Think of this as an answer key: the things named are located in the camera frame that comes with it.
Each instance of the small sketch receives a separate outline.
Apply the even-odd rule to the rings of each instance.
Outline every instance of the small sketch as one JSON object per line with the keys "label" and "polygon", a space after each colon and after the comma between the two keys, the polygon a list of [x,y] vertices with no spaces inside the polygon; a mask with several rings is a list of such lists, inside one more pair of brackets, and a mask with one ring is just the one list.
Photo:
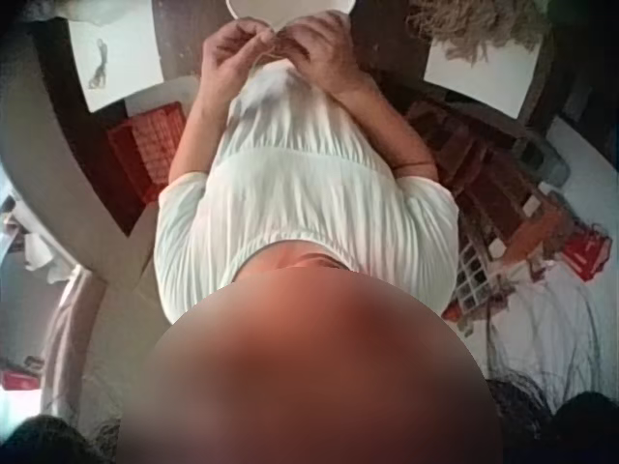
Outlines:
{"label": "small sketch", "polygon": [[102,40],[97,40],[97,46],[99,47],[99,52],[101,54],[101,64],[97,66],[95,70],[95,75],[88,82],[89,89],[104,89],[106,74],[105,67],[107,66],[107,44]]}

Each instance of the white bowl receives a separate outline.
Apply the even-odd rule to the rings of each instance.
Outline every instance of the white bowl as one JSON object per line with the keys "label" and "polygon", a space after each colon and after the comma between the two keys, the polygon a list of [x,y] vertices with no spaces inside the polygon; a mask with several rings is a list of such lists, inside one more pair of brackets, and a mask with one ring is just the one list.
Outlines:
{"label": "white bowl", "polygon": [[268,23],[279,31],[294,19],[316,15],[326,10],[338,10],[349,14],[356,0],[226,0],[235,19],[254,17]]}

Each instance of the woman's left hand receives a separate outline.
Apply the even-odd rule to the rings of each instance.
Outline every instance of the woman's left hand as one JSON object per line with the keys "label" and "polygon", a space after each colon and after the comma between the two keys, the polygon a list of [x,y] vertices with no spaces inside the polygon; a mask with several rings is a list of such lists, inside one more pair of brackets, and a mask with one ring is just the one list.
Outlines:
{"label": "woman's left hand", "polygon": [[248,18],[223,26],[202,47],[198,98],[209,106],[229,105],[247,82],[255,61],[274,43],[275,33],[264,22]]}

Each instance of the white sleeve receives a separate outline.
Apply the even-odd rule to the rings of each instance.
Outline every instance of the white sleeve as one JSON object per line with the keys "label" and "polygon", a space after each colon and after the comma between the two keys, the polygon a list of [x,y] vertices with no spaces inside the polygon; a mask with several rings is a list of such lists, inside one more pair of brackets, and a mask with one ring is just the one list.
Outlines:
{"label": "white sleeve", "polygon": [[159,197],[155,240],[155,272],[163,312],[174,324],[191,307],[195,271],[189,247],[193,220],[204,196],[207,176],[190,173],[177,179]]}
{"label": "white sleeve", "polygon": [[405,177],[398,185],[415,224],[416,297],[440,314],[456,288],[458,207],[452,194],[430,179]]}

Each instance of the cloth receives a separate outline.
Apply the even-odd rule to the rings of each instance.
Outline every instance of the cloth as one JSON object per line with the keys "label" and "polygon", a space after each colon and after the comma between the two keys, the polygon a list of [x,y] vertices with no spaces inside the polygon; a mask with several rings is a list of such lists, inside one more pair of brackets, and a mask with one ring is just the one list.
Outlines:
{"label": "cloth", "polygon": [[318,244],[435,312],[456,286],[451,194],[427,179],[396,181],[346,111],[289,63],[250,79],[211,174],[181,177],[160,207],[155,266],[172,323],[283,241]]}

